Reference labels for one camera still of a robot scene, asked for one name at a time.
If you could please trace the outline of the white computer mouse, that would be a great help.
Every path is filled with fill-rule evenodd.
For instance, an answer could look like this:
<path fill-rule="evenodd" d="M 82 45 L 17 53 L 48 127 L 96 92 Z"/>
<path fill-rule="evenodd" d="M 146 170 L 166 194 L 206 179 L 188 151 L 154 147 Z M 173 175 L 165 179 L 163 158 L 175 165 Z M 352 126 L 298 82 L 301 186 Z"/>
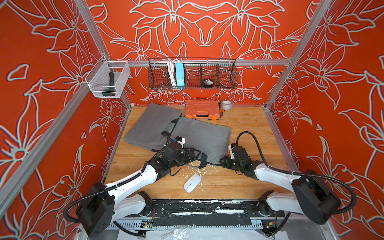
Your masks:
<path fill-rule="evenodd" d="M 184 190 L 187 193 L 191 193 L 202 181 L 200 175 L 194 174 L 192 175 L 184 184 Z"/>

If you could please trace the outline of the grey laptop bag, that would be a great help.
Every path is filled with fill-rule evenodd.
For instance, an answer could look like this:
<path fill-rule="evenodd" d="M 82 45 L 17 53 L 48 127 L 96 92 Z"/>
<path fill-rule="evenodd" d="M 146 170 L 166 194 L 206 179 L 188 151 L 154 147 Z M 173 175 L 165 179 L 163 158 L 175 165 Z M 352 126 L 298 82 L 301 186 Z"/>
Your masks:
<path fill-rule="evenodd" d="M 231 128 L 180 117 L 171 133 L 172 138 L 185 139 L 186 148 L 194 148 L 207 155 L 208 164 L 219 166 L 228 154 Z"/>
<path fill-rule="evenodd" d="M 171 133 L 182 111 L 151 103 L 124 137 L 128 144 L 152 152 L 159 151 L 167 142 L 163 132 Z"/>

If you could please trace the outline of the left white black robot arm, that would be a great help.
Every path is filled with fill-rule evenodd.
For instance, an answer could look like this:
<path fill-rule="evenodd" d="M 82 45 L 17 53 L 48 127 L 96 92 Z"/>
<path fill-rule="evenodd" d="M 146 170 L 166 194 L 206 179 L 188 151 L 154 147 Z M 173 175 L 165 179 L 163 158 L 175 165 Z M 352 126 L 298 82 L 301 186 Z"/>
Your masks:
<path fill-rule="evenodd" d="M 94 238 L 121 218 L 152 212 L 153 200 L 142 191 L 143 187 L 170 175 L 172 168 L 194 161 L 205 163 L 207 159 L 205 153 L 171 141 L 133 174 L 110 184 L 93 184 L 84 197 L 65 207 L 63 216 L 69 222 L 81 224 L 87 236 Z"/>

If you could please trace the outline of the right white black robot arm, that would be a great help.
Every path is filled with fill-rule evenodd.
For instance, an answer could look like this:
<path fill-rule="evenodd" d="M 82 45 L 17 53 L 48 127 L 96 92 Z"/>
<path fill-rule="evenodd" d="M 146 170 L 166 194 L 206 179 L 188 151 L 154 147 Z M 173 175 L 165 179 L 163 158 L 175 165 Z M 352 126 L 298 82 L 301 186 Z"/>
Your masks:
<path fill-rule="evenodd" d="M 323 225 L 333 215 L 341 215 L 352 210 L 357 203 L 357 194 L 346 183 L 335 177 L 318 175 L 315 171 L 290 172 L 275 168 L 266 161 L 261 146 L 256 138 L 261 160 L 253 161 L 246 149 L 239 142 L 229 145 L 230 155 L 220 160 L 221 165 L 237 174 L 244 175 L 257 181 L 263 181 L 280 186 L 289 193 L 275 191 L 265 192 L 256 206 L 260 215 L 268 217 L 282 211 L 286 216 L 284 225 L 292 213 L 306 216 L 312 222 Z M 345 188 L 351 195 L 351 200 L 345 207 L 338 195 L 327 185 L 336 183 Z"/>

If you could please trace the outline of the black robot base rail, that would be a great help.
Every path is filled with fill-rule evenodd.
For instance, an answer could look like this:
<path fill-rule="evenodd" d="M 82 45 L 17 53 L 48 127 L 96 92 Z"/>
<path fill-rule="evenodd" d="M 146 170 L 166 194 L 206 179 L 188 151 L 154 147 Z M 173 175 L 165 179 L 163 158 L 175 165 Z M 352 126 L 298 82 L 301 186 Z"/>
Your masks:
<path fill-rule="evenodd" d="M 266 216 L 258 200 L 155 199 L 146 217 L 130 215 L 122 219 L 130 229 L 166 230 L 171 228 L 262 229 L 286 216 L 271 211 Z"/>

